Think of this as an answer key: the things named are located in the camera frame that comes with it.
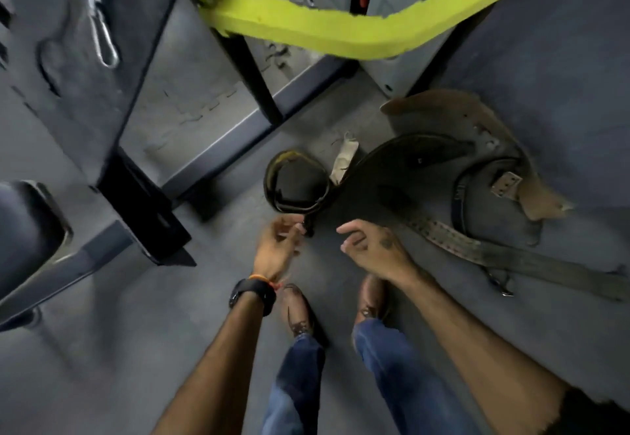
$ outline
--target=tattoo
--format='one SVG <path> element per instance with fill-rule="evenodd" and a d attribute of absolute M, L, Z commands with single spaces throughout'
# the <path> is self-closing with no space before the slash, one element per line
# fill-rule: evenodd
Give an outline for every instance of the tattoo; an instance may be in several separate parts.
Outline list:
<path fill-rule="evenodd" d="M 394 245 L 394 242 L 389 238 L 384 238 L 381 240 L 381 246 L 383 246 L 386 249 L 391 249 L 393 245 Z"/>

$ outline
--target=jeans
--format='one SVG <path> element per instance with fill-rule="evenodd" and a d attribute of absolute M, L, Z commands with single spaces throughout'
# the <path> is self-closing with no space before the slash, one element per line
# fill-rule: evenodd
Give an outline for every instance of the jeans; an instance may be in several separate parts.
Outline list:
<path fill-rule="evenodd" d="M 479 434 L 453 392 L 418 359 L 400 331 L 366 319 L 355 326 L 353 339 L 401 435 Z M 317 433 L 324 360 L 324 349 L 312 336 L 295 338 L 272 387 L 263 435 Z"/>

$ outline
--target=brown leather shoe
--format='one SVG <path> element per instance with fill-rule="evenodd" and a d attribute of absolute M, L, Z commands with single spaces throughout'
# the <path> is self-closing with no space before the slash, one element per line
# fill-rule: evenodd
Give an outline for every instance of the brown leather shoe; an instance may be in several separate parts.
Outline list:
<path fill-rule="evenodd" d="M 295 284 L 286 284 L 278 294 L 280 316 L 293 337 L 315 332 L 315 321 L 311 317 L 309 304 Z"/>
<path fill-rule="evenodd" d="M 368 274 L 358 290 L 355 325 L 368 318 L 383 319 L 388 311 L 388 292 L 387 282 Z"/>

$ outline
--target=wristwatch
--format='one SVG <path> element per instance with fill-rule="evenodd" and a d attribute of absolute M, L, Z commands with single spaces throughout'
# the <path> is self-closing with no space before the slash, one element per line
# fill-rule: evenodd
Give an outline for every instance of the wristwatch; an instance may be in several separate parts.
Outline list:
<path fill-rule="evenodd" d="M 275 289 L 272 288 L 270 284 L 260 279 L 241 279 L 237 282 L 230 296 L 230 309 L 234 307 L 241 294 L 248 291 L 256 293 L 263 301 L 263 317 L 269 315 L 275 302 Z"/>

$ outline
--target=metal hook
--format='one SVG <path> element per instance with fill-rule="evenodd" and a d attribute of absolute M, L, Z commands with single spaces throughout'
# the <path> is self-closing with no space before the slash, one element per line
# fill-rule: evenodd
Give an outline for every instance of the metal hook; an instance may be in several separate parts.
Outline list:
<path fill-rule="evenodd" d="M 92 27 L 92 38 L 94 40 L 94 46 L 96 47 L 96 56 L 98 56 L 100 63 L 102 63 L 104 67 L 113 70 L 118 66 L 118 63 L 120 63 L 120 57 L 118 56 L 118 50 L 116 50 L 116 46 L 112 41 L 110 29 L 109 27 L 107 27 L 105 15 L 103 14 L 101 9 L 95 9 L 94 14 L 90 15 L 90 25 Z M 101 49 L 101 35 L 105 40 L 108 56 L 110 57 L 107 62 L 103 58 L 103 51 Z"/>

